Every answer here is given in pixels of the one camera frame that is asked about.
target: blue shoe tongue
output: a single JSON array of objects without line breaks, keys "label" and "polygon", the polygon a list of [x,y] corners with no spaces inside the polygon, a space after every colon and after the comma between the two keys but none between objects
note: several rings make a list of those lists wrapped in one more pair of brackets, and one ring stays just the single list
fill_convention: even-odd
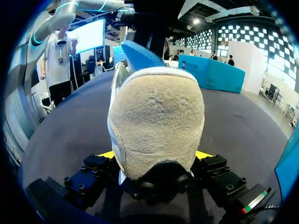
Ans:
[{"label": "blue shoe tongue", "polygon": [[158,66],[165,67],[161,58],[133,41],[124,41],[121,46],[135,71]]}]

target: yellow plate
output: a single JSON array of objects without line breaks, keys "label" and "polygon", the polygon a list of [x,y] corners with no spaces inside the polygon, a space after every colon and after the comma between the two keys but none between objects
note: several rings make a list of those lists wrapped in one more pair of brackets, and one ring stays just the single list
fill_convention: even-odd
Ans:
[{"label": "yellow plate", "polygon": [[[97,155],[97,156],[105,156],[109,159],[112,159],[114,157],[114,153],[113,153],[113,151],[110,151],[110,152],[103,153],[103,154],[100,154],[100,155]],[[199,159],[206,158],[207,156],[213,156],[213,155],[209,155],[209,154],[206,154],[206,153],[203,153],[203,152],[200,152],[200,151],[196,151],[196,157],[199,158]]]}]

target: white pillar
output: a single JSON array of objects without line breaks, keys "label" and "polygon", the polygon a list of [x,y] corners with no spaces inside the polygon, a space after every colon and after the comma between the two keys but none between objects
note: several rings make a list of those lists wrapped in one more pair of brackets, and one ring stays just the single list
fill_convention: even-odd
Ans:
[{"label": "white pillar", "polygon": [[125,40],[125,37],[128,33],[128,27],[121,27],[120,29],[120,41],[124,41]]}]

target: dark circular table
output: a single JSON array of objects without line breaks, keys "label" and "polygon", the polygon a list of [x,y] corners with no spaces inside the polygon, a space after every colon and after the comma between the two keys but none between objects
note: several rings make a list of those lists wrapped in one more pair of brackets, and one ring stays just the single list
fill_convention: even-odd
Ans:
[{"label": "dark circular table", "polygon": [[[113,74],[103,73],[81,86],[37,128],[19,171],[24,188],[36,179],[46,180],[48,176],[63,185],[64,177],[76,173],[85,157],[111,151],[107,113]],[[287,143],[286,136],[260,107],[244,95],[205,89],[202,93],[205,126],[199,150],[225,157],[235,173],[247,178],[249,188],[257,183],[272,187],[277,192],[271,204],[279,203],[274,168]],[[113,191],[109,189],[103,193],[87,212],[109,216],[112,209],[106,208],[106,204],[111,206],[113,201],[119,200]],[[130,219],[133,214],[142,214],[143,223],[165,223],[164,216],[172,223],[203,223],[203,220],[216,223],[224,214],[206,190],[194,191],[190,197],[178,195],[171,203],[157,206],[147,206],[124,193],[117,209],[114,208],[111,216]]]}]

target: blue booth wall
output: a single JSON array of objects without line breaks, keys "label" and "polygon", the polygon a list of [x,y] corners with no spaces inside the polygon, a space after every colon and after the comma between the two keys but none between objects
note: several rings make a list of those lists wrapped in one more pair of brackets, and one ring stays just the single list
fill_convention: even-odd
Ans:
[{"label": "blue booth wall", "polygon": [[281,197],[286,199],[299,175],[299,128],[296,127],[285,146],[275,173],[280,185]]},{"label": "blue booth wall", "polygon": [[178,67],[191,73],[200,87],[240,93],[245,72],[229,64],[204,57],[180,55]]}]

